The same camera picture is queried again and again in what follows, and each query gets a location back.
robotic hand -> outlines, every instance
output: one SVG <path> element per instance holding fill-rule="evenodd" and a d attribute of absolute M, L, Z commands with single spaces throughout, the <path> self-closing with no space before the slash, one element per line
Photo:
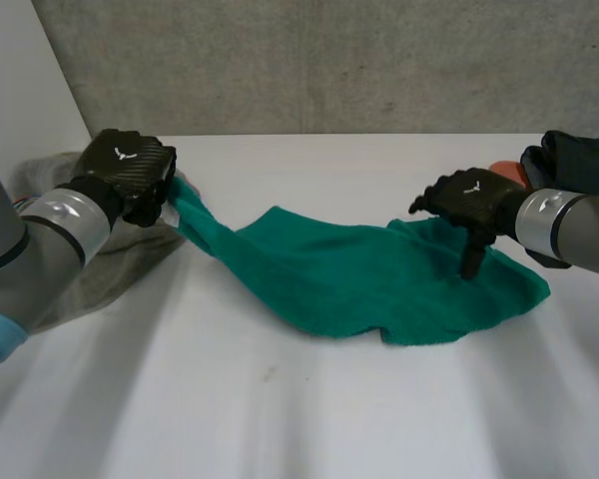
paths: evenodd
<path fill-rule="evenodd" d="M 102 201 L 110 223 L 153 225 L 176 171 L 176 149 L 138 132 L 104 130 L 78 160 L 74 179 L 61 188 Z"/>
<path fill-rule="evenodd" d="M 576 265 L 599 273 L 599 196 L 524 190 L 487 170 L 441 177 L 410 212 L 427 211 L 468 230 L 461 276 L 473 278 L 497 236 L 509 236 L 540 264 Z"/>
<path fill-rule="evenodd" d="M 175 170 L 174 148 L 105 130 L 81 155 L 73 179 L 21 217 L 0 185 L 0 362 L 36 332 L 119 217 L 140 227 L 156 222 Z"/>
<path fill-rule="evenodd" d="M 517 183 L 488 170 L 471 168 L 441 177 L 414 201 L 408 210 L 427 211 L 448 220 L 454 227 L 468 229 L 461 277 L 473 279 L 486 253 L 499 235 L 511 234 L 505 212 L 513 199 L 525 199 Z"/>

teal cloth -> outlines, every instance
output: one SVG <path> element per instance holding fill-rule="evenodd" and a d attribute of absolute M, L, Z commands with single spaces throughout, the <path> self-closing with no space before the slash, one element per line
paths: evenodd
<path fill-rule="evenodd" d="M 550 294 L 541 277 L 494 249 L 477 278 L 461 279 L 466 233 L 441 219 L 346 227 L 275 207 L 233 232 L 180 179 L 169 200 L 186 238 L 311 334 L 378 328 L 391 344 L 449 342 L 523 314 Z"/>

black glove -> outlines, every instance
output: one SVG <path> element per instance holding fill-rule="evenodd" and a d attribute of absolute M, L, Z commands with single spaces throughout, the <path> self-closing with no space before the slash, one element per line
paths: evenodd
<path fill-rule="evenodd" d="M 162 212 L 176 170 L 176 150 L 138 132 L 103 130 L 82 153 L 74 179 L 63 188 L 85 194 L 109 218 L 140 227 Z"/>
<path fill-rule="evenodd" d="M 528 195 L 512 180 L 488 170 L 471 168 L 439 178 L 434 186 L 417 197 L 408 212 L 427 211 L 448 220 L 454 227 L 468 229 L 461 277 L 472 279 L 479 272 L 486 247 L 495 242 L 497 235 L 514 237 L 515 216 L 506 221 L 502 218 L 506 217 L 511 204 L 510 209 L 516 215 Z"/>

white tabletop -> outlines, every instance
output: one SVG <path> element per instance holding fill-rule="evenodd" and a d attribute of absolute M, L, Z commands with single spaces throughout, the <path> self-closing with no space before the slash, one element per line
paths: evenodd
<path fill-rule="evenodd" d="M 439 175 L 539 138 L 164 141 L 237 228 L 272 205 L 384 226 Z M 298 333 L 186 244 L 0 365 L 0 479 L 599 478 L 599 276 L 497 246 L 552 296 L 452 344 L 388 347 Z"/>

gray wall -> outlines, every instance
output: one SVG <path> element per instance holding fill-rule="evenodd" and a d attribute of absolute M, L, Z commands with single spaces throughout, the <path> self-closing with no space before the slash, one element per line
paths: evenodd
<path fill-rule="evenodd" d="M 92 132 L 599 135 L 599 0 L 34 0 Z"/>

